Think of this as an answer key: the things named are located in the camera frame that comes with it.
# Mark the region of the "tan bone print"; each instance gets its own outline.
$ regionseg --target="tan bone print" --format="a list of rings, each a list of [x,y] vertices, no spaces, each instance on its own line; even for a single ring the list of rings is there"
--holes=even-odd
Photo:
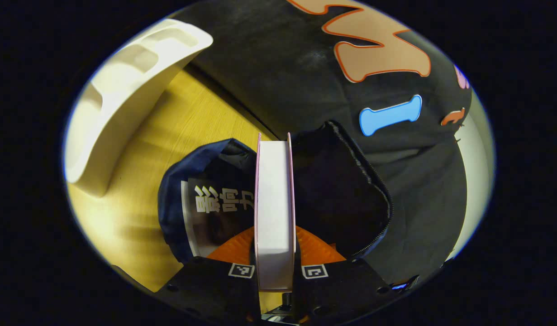
[[[429,76],[431,60],[417,46],[396,35],[409,31],[405,25],[353,0],[287,0],[309,14],[325,14],[330,6],[356,8],[323,25],[324,32],[363,39],[380,45],[357,46],[339,42],[334,52],[345,77],[362,82],[369,75],[384,72],[416,72]]]

